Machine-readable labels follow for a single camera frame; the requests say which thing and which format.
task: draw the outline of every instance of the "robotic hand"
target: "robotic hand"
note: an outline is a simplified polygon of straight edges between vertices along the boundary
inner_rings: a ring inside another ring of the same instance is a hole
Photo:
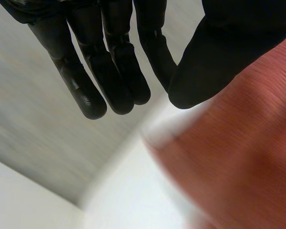
[[[150,99],[128,34],[132,0],[0,0],[0,4],[17,21],[29,25],[87,118],[101,118],[107,106],[79,60],[67,22],[114,112],[127,114],[134,104],[145,104]],[[156,76],[168,90],[177,66],[161,32],[166,0],[134,0],[134,5],[140,42]]]
[[[170,101],[193,107],[220,92],[245,67],[286,38],[286,0],[203,0],[205,16],[178,67],[161,33],[166,0],[133,0],[141,45]],[[150,90],[130,43],[132,0],[0,0],[28,23],[49,52],[87,118],[107,110],[71,42],[74,31],[85,60],[117,114],[144,104]],[[102,23],[109,52],[103,42]]]

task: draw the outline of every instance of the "gray surface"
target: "gray surface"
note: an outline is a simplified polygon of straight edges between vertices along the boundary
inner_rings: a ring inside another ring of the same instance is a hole
[[[177,62],[203,17],[197,2],[168,0],[163,33]],[[79,202],[104,163],[164,93],[139,45],[134,17],[131,26],[131,40],[152,98],[128,115],[116,115],[108,109],[105,117],[90,121],[81,114],[28,27],[14,21],[0,6],[2,163],[70,202]]]

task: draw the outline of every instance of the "black finger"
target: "black finger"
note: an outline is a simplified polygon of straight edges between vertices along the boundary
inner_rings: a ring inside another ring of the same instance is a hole
[[[65,17],[56,15],[37,20],[29,28],[48,51],[83,114],[89,119],[104,116],[106,102],[75,52]]]
[[[84,58],[114,112],[129,113],[133,99],[117,71],[103,41],[101,9],[96,1],[68,2],[67,19]]]
[[[274,8],[271,2],[243,0],[232,5],[231,1],[204,1],[205,11],[210,14],[198,25],[169,87],[169,98],[175,106],[186,109],[213,97],[286,38],[286,14],[275,12],[282,2]],[[255,12],[254,6],[274,11]],[[263,12],[269,14],[267,20]]]
[[[135,104],[145,104],[151,96],[134,46],[129,40],[132,0],[102,0],[102,15],[105,37],[112,59],[127,85]]]
[[[134,0],[134,5],[141,45],[156,77],[168,91],[170,79],[177,65],[161,31],[164,25],[166,0]]]

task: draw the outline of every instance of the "ribbed texture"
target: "ribbed texture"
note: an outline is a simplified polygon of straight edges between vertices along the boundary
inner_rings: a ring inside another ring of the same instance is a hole
[[[286,40],[154,152],[215,228],[286,229]]]

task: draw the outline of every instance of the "red object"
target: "red object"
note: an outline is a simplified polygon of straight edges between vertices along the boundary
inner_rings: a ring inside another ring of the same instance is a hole
[[[286,40],[152,151],[206,213],[205,229],[286,229]]]

